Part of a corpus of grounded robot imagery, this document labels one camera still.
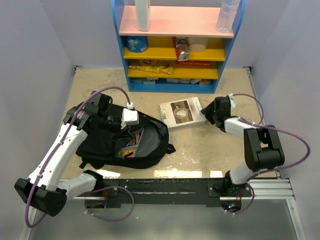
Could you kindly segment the white coffee cover book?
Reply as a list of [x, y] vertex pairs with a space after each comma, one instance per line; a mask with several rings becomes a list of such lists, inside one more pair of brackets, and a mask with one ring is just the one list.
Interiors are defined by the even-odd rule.
[[198, 97], [165, 102], [159, 105], [161, 119], [169, 131], [205, 124], [207, 120], [201, 110], [202, 106]]

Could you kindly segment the black backpack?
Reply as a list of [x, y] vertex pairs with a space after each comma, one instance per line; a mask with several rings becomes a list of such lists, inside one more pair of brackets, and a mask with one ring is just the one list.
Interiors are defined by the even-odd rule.
[[139, 123], [121, 128], [123, 107], [113, 104], [101, 113], [102, 122], [92, 130], [76, 150], [80, 168], [90, 164], [94, 169], [105, 165], [131, 169], [148, 169], [166, 154], [176, 152], [169, 143], [165, 123], [139, 112]]

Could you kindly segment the blue comic book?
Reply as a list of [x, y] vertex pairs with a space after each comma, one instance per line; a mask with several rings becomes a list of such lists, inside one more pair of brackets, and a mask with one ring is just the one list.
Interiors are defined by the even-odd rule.
[[134, 138], [130, 139], [116, 155], [117, 159], [133, 158], [138, 150], [143, 132], [137, 133]]

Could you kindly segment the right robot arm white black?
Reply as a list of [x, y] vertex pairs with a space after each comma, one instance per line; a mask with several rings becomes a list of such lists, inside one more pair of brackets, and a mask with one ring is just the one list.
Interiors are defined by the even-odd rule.
[[276, 130], [245, 123], [239, 116], [232, 115], [236, 106], [231, 95], [216, 97], [201, 113], [224, 133], [243, 139], [244, 162], [227, 171], [222, 183], [213, 187], [222, 196], [235, 196], [245, 188], [250, 178], [262, 170], [274, 170], [285, 163], [285, 156]]

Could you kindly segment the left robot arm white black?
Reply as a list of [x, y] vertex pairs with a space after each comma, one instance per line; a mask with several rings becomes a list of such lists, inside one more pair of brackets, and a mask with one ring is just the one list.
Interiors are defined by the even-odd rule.
[[112, 103], [110, 96], [93, 91], [89, 99], [68, 110], [44, 159], [26, 179], [18, 178], [14, 184], [14, 189], [26, 204], [26, 217], [29, 216], [29, 207], [54, 217], [68, 200], [87, 192], [92, 196], [103, 192], [103, 177], [92, 170], [86, 170], [66, 182], [60, 182], [60, 179], [71, 157], [92, 130], [120, 127], [120, 121], [108, 119], [106, 111]]

